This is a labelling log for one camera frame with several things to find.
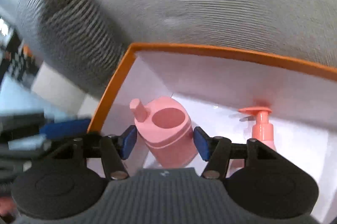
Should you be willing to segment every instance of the pink container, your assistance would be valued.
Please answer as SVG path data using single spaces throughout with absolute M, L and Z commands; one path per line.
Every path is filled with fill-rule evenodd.
M 151 153 L 163 168 L 180 168 L 197 154 L 191 119 L 184 107 L 169 97 L 142 105 L 133 99 L 134 123 Z

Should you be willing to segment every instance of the pump nozzle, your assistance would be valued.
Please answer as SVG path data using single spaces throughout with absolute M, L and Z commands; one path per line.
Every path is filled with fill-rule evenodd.
M 239 112 L 255 116 L 256 124 L 252 129 L 252 138 L 256 138 L 273 150 L 276 150 L 274 144 L 274 126 L 269 123 L 269 114 L 272 110 L 268 107 L 257 106 L 241 108 Z

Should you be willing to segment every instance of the pink handle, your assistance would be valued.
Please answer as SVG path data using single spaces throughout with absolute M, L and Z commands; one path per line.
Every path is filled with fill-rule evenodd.
M 139 99 L 133 99 L 130 102 L 130 109 L 138 122 L 144 122 L 146 120 L 148 113 Z

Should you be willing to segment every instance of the metal screw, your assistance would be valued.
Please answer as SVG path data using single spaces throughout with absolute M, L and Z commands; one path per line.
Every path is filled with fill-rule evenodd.
M 123 180 L 128 177 L 128 174 L 123 171 L 116 171 L 116 172 L 111 173 L 110 176 L 113 180 Z
M 203 172 L 203 177 L 206 179 L 218 179 L 220 177 L 220 173 L 214 170 L 208 170 Z

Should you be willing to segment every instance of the blue gripper pad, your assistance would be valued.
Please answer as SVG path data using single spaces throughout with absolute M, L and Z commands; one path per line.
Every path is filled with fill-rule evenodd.
M 91 119 L 68 120 L 64 122 L 49 123 L 40 129 L 47 139 L 61 139 L 65 137 L 86 134 Z
M 124 133 L 118 138 L 120 147 L 119 156 L 122 160 L 126 160 L 137 142 L 137 128 L 135 125 L 129 126 Z
M 211 153 L 209 149 L 208 140 L 211 139 L 203 129 L 200 127 L 195 127 L 193 130 L 193 142 L 196 146 L 201 158 L 204 161 L 209 161 Z

